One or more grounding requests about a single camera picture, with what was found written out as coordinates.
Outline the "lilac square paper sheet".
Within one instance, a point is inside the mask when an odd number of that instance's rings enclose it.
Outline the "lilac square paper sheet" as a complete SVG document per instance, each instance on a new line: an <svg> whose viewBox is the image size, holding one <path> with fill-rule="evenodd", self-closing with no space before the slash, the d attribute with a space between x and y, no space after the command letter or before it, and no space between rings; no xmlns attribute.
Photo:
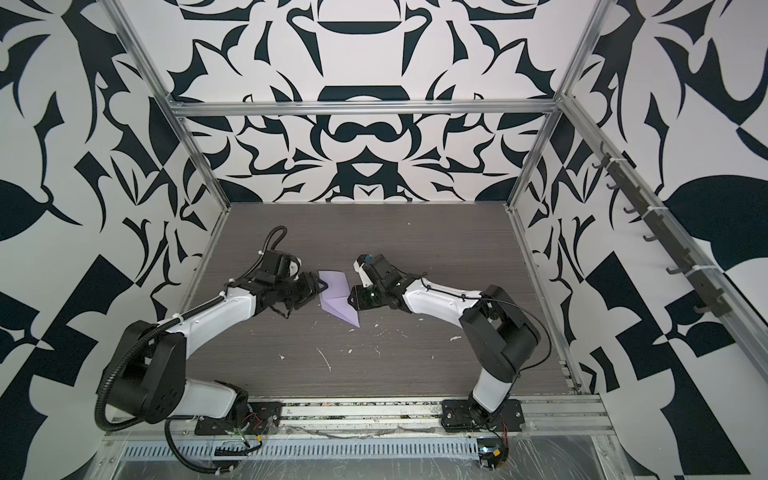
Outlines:
<svg viewBox="0 0 768 480"><path fill-rule="evenodd" d="M321 308L332 316L352 325L360 327L358 312L349 304L351 293L347 276L341 271L319 271L319 279L327 288L320 293Z"/></svg>

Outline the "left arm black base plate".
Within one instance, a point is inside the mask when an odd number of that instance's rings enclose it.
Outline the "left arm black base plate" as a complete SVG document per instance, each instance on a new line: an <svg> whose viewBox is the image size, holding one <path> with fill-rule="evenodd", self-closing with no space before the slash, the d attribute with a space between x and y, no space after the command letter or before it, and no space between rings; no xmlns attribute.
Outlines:
<svg viewBox="0 0 768 480"><path fill-rule="evenodd" d="M194 429L197 436L261 435L278 427L284 404L279 401L237 401L223 418L200 418Z"/></svg>

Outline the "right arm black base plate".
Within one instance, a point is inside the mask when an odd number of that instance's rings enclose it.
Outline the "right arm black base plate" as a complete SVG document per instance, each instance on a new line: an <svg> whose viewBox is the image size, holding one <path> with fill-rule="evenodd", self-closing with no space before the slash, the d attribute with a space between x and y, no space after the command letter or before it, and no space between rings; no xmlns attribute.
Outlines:
<svg viewBox="0 0 768 480"><path fill-rule="evenodd" d="M447 432L521 432L525 417L516 399L506 399L493 412L486 411L473 398L446 399L441 402L440 424Z"/></svg>

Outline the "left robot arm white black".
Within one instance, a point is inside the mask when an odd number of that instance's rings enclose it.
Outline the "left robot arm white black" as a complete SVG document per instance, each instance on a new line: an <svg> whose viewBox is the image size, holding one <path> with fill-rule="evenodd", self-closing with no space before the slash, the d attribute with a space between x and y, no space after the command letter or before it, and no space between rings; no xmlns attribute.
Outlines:
<svg viewBox="0 0 768 480"><path fill-rule="evenodd" d="M246 391L189 377L188 359L231 327L279 305L288 316L327 288L318 273L302 270L297 257L265 250L213 299L158 323L130 324L97 387L96 426L116 432L188 417L241 424L248 410Z"/></svg>

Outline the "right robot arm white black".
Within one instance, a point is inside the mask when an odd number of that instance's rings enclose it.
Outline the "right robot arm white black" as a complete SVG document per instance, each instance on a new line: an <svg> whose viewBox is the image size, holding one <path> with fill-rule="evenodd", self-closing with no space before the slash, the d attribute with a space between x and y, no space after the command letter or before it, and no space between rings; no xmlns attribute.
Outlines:
<svg viewBox="0 0 768 480"><path fill-rule="evenodd" d="M451 288L424 274L406 273L381 254L360 255L354 270L361 283L351 290L348 303L356 310L389 307L462 329L481 366L470 406L486 418L498 415L546 332L534 325L537 318L499 286L483 291Z"/></svg>

